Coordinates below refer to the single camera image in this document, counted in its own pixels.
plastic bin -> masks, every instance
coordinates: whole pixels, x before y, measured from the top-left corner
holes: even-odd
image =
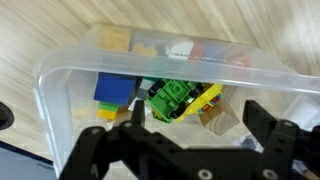
[[[46,123],[57,175],[83,128],[111,128],[110,123],[96,117],[98,103],[93,96],[99,72],[236,86],[227,101],[239,119],[247,99],[257,100],[277,117],[289,117],[301,98],[310,99],[310,93],[315,97],[320,93],[320,78],[299,75],[255,47],[98,24],[78,46],[55,49],[42,56],[34,68],[35,97]],[[129,117],[130,113],[117,120]],[[228,139],[227,133],[223,139],[230,141],[222,141],[204,131],[198,116],[188,119],[165,124],[148,116],[146,127],[168,135],[180,145],[232,144],[237,138],[235,133]],[[246,133],[241,124],[236,128],[233,132]]]

green lego vehicle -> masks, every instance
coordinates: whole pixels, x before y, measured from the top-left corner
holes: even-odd
[[[188,101],[202,91],[202,83],[160,79],[148,90],[146,101],[156,119],[171,123],[184,113]]]

beige lego piece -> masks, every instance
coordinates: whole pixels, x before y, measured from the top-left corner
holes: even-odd
[[[158,54],[157,50],[152,47],[145,47],[142,43],[134,44],[132,52],[152,57],[155,57]]]
[[[104,32],[104,47],[108,50],[128,52],[130,30],[122,27],[108,27]]]

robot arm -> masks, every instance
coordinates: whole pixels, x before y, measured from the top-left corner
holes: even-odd
[[[319,127],[300,130],[277,121],[255,101],[247,101],[243,121],[264,147],[263,153],[241,148],[182,149],[144,127],[144,102],[137,101],[131,120],[106,132],[85,129],[60,180],[103,179],[112,162],[123,161],[138,179],[303,179],[292,171],[293,159],[320,173]]]

wooden floor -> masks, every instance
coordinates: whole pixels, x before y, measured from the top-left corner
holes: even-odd
[[[253,45],[319,76],[319,9],[318,0],[0,0],[0,101],[16,117],[0,140],[51,158],[33,66],[50,48],[77,44],[97,22]]]

